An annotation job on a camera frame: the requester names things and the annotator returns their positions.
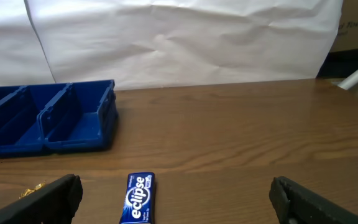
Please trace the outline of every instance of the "gold wrapper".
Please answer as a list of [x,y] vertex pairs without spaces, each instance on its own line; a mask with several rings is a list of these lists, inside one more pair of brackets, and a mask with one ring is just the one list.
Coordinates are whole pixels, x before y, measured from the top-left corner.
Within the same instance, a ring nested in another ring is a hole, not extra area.
[[34,189],[25,189],[21,194],[20,194],[20,197],[19,199],[22,199],[24,198],[25,196],[31,194],[32,192],[35,192],[39,189],[41,189],[42,187],[45,187],[46,183],[45,182],[42,182],[41,184],[38,184],[37,186],[34,187]]

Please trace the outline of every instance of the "blue storage container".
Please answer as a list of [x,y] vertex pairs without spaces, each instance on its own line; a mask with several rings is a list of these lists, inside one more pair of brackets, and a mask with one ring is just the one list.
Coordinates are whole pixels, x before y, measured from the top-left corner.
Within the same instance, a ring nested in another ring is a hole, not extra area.
[[0,155],[110,143],[114,80],[0,87]]
[[107,146],[117,112],[114,80],[68,84],[40,114],[52,150]]
[[0,154],[41,151],[38,114],[67,84],[16,87],[0,100]]

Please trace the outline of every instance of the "white backdrop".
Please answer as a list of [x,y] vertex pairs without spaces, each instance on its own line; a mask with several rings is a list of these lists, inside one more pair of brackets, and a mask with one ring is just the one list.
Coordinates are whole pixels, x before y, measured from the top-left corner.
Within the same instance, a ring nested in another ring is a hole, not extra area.
[[[12,42],[13,32],[31,46],[0,45],[0,85],[115,79],[118,89],[129,89],[314,78],[336,36],[341,5],[342,0],[28,0],[52,74],[46,62],[32,63],[42,56],[40,44],[33,46],[34,32],[6,25],[0,41]],[[21,26],[29,29],[24,20]],[[22,47],[25,56],[6,57]]]

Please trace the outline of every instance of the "brown cardboard box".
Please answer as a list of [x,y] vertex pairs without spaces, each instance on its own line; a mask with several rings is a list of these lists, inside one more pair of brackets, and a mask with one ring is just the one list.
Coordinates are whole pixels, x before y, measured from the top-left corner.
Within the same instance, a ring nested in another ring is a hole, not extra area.
[[338,35],[330,52],[358,49],[358,0],[344,0]]

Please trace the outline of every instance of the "wood grain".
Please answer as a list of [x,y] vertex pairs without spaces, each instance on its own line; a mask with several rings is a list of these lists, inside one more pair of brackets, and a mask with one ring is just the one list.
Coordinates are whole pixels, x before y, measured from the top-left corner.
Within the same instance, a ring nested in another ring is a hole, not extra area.
[[119,221],[126,175],[158,181],[156,222],[278,223],[270,183],[285,175],[358,214],[358,100],[321,80],[118,91],[103,152],[0,159],[0,208],[80,175],[73,223]]

